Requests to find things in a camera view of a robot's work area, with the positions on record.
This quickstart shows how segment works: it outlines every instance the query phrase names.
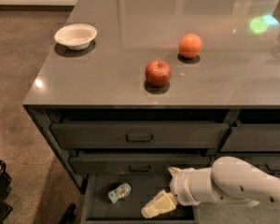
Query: white bowl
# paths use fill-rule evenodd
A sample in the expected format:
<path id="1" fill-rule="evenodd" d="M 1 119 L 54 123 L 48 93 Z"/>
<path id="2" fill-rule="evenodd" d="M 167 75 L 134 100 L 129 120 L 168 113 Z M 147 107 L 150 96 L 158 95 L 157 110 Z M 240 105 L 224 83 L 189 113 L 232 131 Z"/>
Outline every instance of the white bowl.
<path id="1" fill-rule="evenodd" d="M 73 50 L 85 49 L 96 37 L 96 29 L 88 24 L 64 26 L 55 34 L 55 41 Z"/>

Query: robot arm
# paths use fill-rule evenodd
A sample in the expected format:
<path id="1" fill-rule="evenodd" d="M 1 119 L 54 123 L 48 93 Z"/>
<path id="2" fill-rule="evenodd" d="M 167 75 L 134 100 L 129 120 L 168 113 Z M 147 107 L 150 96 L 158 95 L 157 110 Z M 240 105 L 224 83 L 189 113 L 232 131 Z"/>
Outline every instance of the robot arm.
<path id="1" fill-rule="evenodd" d="M 171 192 L 160 192 L 142 209 L 146 218 L 170 212 L 177 203 L 241 203 L 252 207 L 263 202 L 280 210 L 280 178 L 267 175 L 245 161 L 222 157 L 211 168 L 181 170 L 169 167 L 168 170 L 173 177 Z"/>

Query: floor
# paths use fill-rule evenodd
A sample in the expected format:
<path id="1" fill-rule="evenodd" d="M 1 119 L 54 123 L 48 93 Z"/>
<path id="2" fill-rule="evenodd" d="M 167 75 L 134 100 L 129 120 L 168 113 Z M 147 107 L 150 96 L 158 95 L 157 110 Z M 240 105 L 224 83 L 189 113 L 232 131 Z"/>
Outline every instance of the floor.
<path id="1" fill-rule="evenodd" d="M 13 178 L 6 224 L 58 223 L 70 203 L 80 217 L 83 196 L 21 106 L 66 21 L 64 11 L 0 11 L 0 160 Z M 203 203 L 201 224 L 280 224 L 266 204 L 252 209 Z"/>

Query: drawer handle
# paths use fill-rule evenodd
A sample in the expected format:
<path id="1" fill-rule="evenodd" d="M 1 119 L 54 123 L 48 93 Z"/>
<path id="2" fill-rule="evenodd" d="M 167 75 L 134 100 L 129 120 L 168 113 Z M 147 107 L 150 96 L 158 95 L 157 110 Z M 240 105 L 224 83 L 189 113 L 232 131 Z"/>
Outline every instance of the drawer handle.
<path id="1" fill-rule="evenodd" d="M 144 142 L 152 142 L 153 141 L 153 135 L 151 134 L 149 138 L 132 138 L 130 135 L 125 135 L 125 140 L 128 143 L 144 143 Z"/>
<path id="2" fill-rule="evenodd" d="M 129 171 L 131 173 L 148 173 L 151 171 L 151 167 L 148 165 L 146 169 L 133 169 L 131 165 L 129 165 Z"/>

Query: concrete floor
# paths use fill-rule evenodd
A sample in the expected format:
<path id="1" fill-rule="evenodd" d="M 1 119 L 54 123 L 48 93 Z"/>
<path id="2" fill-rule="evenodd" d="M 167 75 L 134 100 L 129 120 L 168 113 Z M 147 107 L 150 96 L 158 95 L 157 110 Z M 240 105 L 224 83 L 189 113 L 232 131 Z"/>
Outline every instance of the concrete floor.
<path id="1" fill-rule="evenodd" d="M 21 103 L 45 61 L 52 35 L 68 12 L 0 11 L 0 160 L 13 178 L 6 224 L 58 223 L 70 203 L 80 217 L 84 196 L 62 168 Z M 280 224 L 280 213 L 261 204 L 198 206 L 201 224 Z"/>

